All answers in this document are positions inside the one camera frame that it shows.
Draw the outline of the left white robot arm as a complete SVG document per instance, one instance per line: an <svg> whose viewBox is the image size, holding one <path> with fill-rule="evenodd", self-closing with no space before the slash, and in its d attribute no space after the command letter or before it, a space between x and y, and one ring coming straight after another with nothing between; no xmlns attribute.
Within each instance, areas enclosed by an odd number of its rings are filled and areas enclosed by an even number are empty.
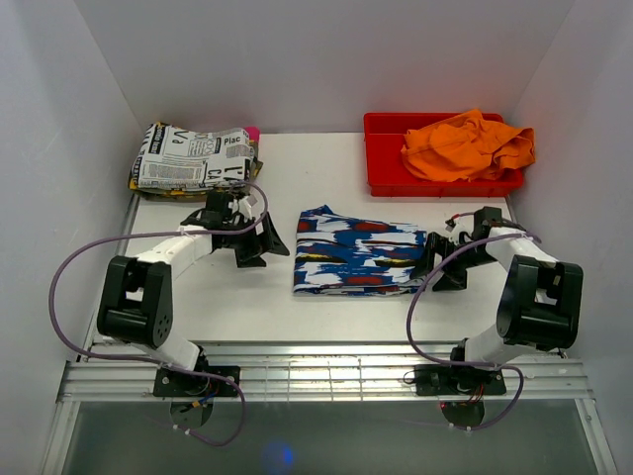
<svg viewBox="0 0 633 475"><path fill-rule="evenodd" d="M255 216L256 199L238 188L210 191L176 235L135 256L116 256L106 272L97 317L99 334L129 343L149 358L178 367L176 384L188 395L210 383L198 363L202 349L172 331L173 283L200 259L219 249L234 252L239 268L264 267L265 253L288 256L270 215Z"/></svg>

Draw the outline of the blue white patterned trousers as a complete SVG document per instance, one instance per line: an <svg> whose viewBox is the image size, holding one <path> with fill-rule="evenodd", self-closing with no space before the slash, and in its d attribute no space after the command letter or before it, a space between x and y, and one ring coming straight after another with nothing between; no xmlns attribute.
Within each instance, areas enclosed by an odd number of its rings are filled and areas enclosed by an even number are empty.
<svg viewBox="0 0 633 475"><path fill-rule="evenodd" d="M410 294L426 241L427 231L413 224L345 217L326 205L303 211L296 232L293 292Z"/></svg>

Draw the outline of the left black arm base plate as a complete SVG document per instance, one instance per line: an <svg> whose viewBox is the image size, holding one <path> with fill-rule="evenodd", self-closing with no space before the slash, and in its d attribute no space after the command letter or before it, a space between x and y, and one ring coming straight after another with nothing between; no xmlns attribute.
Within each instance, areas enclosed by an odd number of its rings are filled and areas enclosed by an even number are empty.
<svg viewBox="0 0 633 475"><path fill-rule="evenodd" d="M236 397L237 391L229 381L239 384L239 366L210 366L205 372L216 375L216 378L206 376L191 376L167 368L156 371L152 395L161 398L197 398Z"/></svg>

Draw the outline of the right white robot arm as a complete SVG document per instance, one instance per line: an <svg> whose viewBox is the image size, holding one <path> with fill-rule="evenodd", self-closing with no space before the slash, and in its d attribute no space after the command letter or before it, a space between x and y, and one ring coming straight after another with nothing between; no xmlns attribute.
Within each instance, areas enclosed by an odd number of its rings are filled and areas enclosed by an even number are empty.
<svg viewBox="0 0 633 475"><path fill-rule="evenodd" d="M411 273L419 292L452 292L468 286L470 269L490 263L506 272L496 320L485 331L453 348L446 378L459 393L469 393L483 371L499 371L514 358L568 349L580 326L584 272L540 247L539 239L507 220L495 207L472 213L473 228L456 239L429 234Z"/></svg>

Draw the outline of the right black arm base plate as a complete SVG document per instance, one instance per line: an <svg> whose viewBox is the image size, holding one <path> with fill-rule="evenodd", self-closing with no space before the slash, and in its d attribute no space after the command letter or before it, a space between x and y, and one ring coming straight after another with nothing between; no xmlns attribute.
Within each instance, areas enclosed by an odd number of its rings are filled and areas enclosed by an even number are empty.
<svg viewBox="0 0 633 475"><path fill-rule="evenodd" d="M474 396L506 394L500 371L470 366L420 364L413 370L417 396Z"/></svg>

